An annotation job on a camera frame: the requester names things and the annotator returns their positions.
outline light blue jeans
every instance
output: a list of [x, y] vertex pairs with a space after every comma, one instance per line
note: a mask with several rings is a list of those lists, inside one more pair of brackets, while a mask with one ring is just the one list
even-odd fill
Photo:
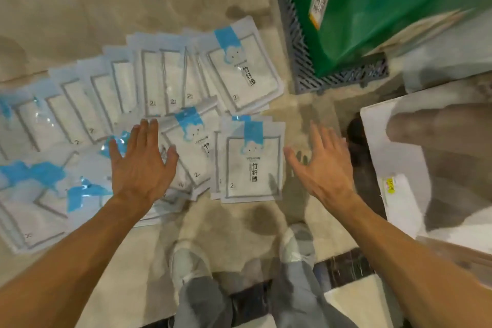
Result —
[[[302, 261], [282, 264], [269, 306], [278, 328], [357, 328], [325, 300], [311, 267]], [[181, 288], [175, 328], [230, 328], [231, 323], [232, 302], [211, 277], [192, 279]]]

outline shoe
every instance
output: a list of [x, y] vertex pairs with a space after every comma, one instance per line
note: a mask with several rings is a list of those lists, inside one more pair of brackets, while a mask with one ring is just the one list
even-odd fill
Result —
[[181, 240], [174, 246], [169, 259], [169, 269], [176, 303], [179, 302], [179, 293], [185, 283], [196, 277], [212, 277], [210, 263], [205, 252], [189, 240]]
[[291, 225], [280, 243], [280, 261], [291, 263], [304, 261], [314, 268], [316, 251], [309, 227], [305, 223]]

